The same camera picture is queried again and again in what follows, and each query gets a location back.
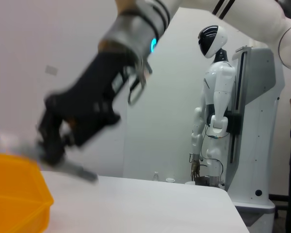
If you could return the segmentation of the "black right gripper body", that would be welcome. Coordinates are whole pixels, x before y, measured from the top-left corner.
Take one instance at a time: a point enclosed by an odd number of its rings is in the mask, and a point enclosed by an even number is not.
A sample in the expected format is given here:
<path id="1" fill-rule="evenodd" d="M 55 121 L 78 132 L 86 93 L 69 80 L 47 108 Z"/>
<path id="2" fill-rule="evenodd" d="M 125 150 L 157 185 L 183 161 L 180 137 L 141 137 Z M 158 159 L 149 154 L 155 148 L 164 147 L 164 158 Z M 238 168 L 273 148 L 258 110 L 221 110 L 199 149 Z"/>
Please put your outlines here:
<path id="1" fill-rule="evenodd" d="M 75 146 L 80 147 L 120 120 L 113 111 L 113 100 L 127 81 L 124 69 L 134 65 L 135 59 L 127 53 L 99 52 L 73 85 L 46 97 L 46 111 L 63 120 L 62 141 L 63 134 L 72 131 Z"/>

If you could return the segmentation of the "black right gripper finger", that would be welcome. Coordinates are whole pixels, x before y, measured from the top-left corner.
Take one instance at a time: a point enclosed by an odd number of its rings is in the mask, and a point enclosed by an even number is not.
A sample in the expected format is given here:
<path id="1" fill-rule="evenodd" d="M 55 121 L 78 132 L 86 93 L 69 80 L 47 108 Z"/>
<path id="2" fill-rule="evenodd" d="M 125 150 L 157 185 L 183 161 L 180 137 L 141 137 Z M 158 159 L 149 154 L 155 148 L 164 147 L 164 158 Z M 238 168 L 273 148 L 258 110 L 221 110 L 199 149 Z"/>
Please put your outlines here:
<path id="1" fill-rule="evenodd" d="M 51 111 L 45 111 L 38 126 L 38 132 L 42 137 L 39 143 L 43 148 L 42 160 L 50 165 L 58 165 L 65 153 L 65 147 L 60 135 L 60 127 L 63 120 Z"/>
<path id="2" fill-rule="evenodd" d="M 75 146 L 75 138 L 72 131 L 63 134 L 63 147 Z"/>

